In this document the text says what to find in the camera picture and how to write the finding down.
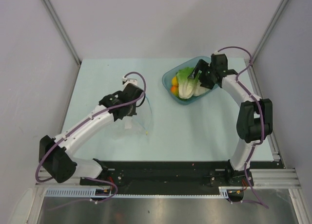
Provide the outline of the orange fake carrot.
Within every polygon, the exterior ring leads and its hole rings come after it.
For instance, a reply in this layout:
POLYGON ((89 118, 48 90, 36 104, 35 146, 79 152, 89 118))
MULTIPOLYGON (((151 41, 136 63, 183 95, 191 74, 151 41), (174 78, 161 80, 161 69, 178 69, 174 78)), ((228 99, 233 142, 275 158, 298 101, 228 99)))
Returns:
POLYGON ((172 86, 172 87, 170 88, 170 91, 171 91, 171 93, 172 93, 173 95, 178 96, 178 93, 179 93, 179 91, 178 91, 178 86, 172 86))

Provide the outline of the yellow fake lemon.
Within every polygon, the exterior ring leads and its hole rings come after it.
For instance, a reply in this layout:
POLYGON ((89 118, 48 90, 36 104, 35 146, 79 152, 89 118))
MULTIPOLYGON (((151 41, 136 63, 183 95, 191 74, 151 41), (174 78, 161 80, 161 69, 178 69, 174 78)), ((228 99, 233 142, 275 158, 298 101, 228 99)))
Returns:
POLYGON ((178 86, 178 80, 177 80, 176 76, 173 77, 171 84, 172 84, 172 86, 178 86))

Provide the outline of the clear zip top bag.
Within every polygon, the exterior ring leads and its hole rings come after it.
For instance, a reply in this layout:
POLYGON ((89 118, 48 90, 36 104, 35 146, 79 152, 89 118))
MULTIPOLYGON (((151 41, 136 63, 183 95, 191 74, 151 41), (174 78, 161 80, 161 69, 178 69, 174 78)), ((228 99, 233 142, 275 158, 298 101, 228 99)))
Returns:
POLYGON ((149 98, 145 95, 139 104, 136 104, 136 115, 126 116, 115 122, 115 130, 118 138, 130 135, 149 134, 152 126, 153 113, 149 98))

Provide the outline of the white fake garlic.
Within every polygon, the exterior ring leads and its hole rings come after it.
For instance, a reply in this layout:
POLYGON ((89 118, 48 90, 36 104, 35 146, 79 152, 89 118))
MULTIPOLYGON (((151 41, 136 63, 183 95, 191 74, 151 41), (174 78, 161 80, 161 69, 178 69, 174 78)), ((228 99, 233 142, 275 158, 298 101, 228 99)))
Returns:
POLYGON ((201 96, 205 94, 206 92, 210 91, 210 89, 202 87, 202 86, 197 86, 194 90, 193 96, 201 96))

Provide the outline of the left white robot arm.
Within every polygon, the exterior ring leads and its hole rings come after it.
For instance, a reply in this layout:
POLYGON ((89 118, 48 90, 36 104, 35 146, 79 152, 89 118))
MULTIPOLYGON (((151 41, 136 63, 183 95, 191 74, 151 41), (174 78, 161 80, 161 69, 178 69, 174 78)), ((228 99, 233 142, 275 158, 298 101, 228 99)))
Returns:
POLYGON ((95 109, 68 131, 53 138, 44 136, 39 143, 39 167, 44 168, 57 183, 72 176, 90 177, 97 185, 108 179, 105 166, 97 159, 75 158, 74 154, 103 127, 136 114, 136 102, 144 97, 143 89, 133 83, 103 97, 95 109))

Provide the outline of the green fake lettuce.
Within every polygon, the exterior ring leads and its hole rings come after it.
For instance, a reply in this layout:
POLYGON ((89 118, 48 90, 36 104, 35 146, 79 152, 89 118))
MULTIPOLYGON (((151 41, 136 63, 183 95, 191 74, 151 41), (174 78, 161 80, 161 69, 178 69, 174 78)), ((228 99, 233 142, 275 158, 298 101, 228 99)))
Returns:
POLYGON ((197 86, 200 86, 198 77, 195 79, 189 79, 188 75, 193 71, 194 67, 186 67, 180 69, 176 73, 178 80, 178 97, 181 99, 189 99, 193 96, 194 90, 197 86))

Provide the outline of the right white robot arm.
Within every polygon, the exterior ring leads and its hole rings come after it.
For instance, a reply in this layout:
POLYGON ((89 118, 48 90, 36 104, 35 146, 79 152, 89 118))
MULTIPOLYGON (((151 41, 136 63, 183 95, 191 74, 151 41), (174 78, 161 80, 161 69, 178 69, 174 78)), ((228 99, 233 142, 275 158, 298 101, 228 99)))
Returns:
POLYGON ((251 93, 239 80, 239 73, 228 68, 225 54, 213 54, 210 63, 200 59, 189 77, 198 78, 204 88, 211 89, 218 85, 239 106, 236 123, 239 141, 225 168, 224 179, 231 186, 248 181, 254 151, 273 131, 272 101, 251 93))

